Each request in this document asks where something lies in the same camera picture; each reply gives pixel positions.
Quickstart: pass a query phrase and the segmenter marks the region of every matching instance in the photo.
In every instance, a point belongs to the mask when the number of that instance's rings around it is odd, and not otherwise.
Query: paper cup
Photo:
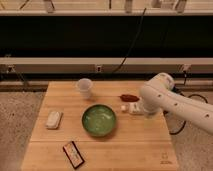
[[[77,90],[81,93],[83,99],[89,99],[92,96],[93,83],[88,78],[82,78],[76,83]]]

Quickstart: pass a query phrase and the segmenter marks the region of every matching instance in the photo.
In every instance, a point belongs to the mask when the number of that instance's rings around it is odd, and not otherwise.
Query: electrical outlet
[[[100,64],[95,65],[95,73],[102,73],[102,68],[103,66]]]
[[[184,64],[181,66],[180,68],[180,72],[188,72],[188,70],[191,68],[191,65],[190,64]]]
[[[6,65],[6,73],[13,73],[15,72],[15,67],[14,65]]]

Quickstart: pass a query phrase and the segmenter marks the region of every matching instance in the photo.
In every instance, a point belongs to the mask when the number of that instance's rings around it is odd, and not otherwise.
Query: floor
[[[213,104],[213,92],[199,94]],[[0,171],[20,170],[43,97],[42,92],[0,93]],[[172,114],[167,114],[166,120],[170,131],[182,123]],[[172,142],[181,171],[213,170],[212,135],[187,122],[180,134],[172,136]]]

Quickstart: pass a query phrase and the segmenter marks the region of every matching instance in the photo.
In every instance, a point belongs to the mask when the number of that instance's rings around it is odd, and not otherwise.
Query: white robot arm
[[[174,80],[166,73],[144,83],[140,88],[142,100],[139,102],[143,113],[154,114],[162,108],[213,134],[213,105],[173,93],[173,87]]]

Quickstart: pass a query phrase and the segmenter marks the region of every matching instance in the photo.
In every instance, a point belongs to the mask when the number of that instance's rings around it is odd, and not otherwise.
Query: green bowl
[[[114,129],[116,116],[110,107],[98,104],[89,107],[84,112],[82,124],[90,135],[102,137]]]

